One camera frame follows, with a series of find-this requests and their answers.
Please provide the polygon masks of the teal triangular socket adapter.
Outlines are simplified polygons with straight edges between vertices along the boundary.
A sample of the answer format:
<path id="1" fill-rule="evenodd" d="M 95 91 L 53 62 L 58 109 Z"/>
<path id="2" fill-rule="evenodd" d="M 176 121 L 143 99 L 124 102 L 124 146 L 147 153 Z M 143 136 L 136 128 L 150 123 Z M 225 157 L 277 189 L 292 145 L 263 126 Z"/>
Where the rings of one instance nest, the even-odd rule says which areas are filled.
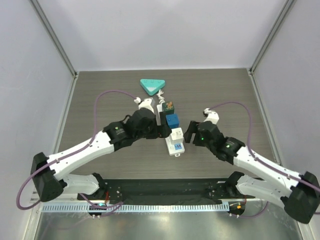
<path id="1" fill-rule="evenodd" d="M 166 84 L 163 79 L 141 79 L 139 82 L 149 96 L 157 94 Z"/>

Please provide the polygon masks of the white power strip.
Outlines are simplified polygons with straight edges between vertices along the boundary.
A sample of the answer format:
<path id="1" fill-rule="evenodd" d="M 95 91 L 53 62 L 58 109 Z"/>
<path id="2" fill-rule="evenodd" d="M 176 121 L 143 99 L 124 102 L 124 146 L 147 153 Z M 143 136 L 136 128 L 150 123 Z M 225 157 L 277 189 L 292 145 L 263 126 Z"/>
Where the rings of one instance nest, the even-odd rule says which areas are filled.
<path id="1" fill-rule="evenodd" d="M 158 104 L 156 106 L 156 109 L 157 109 L 157 124 L 159 126 L 160 125 L 168 125 L 167 121 L 166 121 L 166 115 L 168 115 L 168 114 L 163 112 L 162 104 Z M 164 139 L 166 142 L 168 154 L 170 156 L 179 157 L 181 154 L 183 154 L 185 152 L 185 147 L 184 147 L 183 142 L 177 143 L 177 144 L 172 144 L 170 141 L 170 136 L 168 136 Z"/>

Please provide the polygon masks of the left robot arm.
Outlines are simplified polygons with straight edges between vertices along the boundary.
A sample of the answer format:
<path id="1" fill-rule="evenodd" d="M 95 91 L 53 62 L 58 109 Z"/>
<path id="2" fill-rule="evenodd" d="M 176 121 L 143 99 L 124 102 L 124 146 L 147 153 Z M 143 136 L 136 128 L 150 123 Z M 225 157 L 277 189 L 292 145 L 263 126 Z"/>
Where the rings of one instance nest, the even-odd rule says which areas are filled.
<path id="1" fill-rule="evenodd" d="M 41 202 L 49 202 L 71 188 L 67 177 L 86 163 L 130 147 L 140 139 L 166 138 L 172 130 L 167 123 L 157 124 L 156 115 L 147 108 L 126 115 L 121 121 L 111 122 L 92 138 L 63 152 L 46 156 L 43 152 L 33 157 L 30 174 Z"/>

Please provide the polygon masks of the white cube plug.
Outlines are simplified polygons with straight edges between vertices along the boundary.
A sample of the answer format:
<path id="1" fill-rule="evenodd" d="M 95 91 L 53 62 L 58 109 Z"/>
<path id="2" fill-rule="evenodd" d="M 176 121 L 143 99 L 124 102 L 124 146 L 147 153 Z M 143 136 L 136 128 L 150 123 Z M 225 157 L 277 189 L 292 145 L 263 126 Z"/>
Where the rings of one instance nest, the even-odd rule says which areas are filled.
<path id="1" fill-rule="evenodd" d="M 169 135 L 170 142 L 174 144 L 182 143 L 184 140 L 184 133 L 181 127 L 172 128 Z"/>

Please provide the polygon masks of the blue cube plug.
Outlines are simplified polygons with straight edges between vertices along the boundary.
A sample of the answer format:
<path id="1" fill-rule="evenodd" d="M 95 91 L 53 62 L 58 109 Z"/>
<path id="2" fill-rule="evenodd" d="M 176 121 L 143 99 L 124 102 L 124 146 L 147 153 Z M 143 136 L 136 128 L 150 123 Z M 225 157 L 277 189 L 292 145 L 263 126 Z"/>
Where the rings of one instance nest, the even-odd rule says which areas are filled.
<path id="1" fill-rule="evenodd" d="M 166 118 L 167 125 L 169 126 L 170 129 L 176 129 L 179 127 L 180 120 L 176 113 L 167 114 L 165 118 Z"/>

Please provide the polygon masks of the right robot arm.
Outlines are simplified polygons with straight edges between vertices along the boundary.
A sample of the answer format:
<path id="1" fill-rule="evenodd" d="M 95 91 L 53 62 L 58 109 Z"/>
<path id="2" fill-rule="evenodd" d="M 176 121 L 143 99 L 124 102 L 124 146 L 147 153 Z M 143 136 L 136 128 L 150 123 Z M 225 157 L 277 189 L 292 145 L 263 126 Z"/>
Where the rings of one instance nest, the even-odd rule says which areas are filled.
<path id="1" fill-rule="evenodd" d="M 257 153 L 242 141 L 224 136 L 211 121 L 189 123 L 183 135 L 185 143 L 206 147 L 216 158 L 243 168 L 259 179 L 240 172 L 233 173 L 225 185 L 231 198 L 239 195 L 263 199 L 282 207 L 294 220 L 309 224 L 320 205 L 320 184 L 317 177 L 286 169 Z"/>

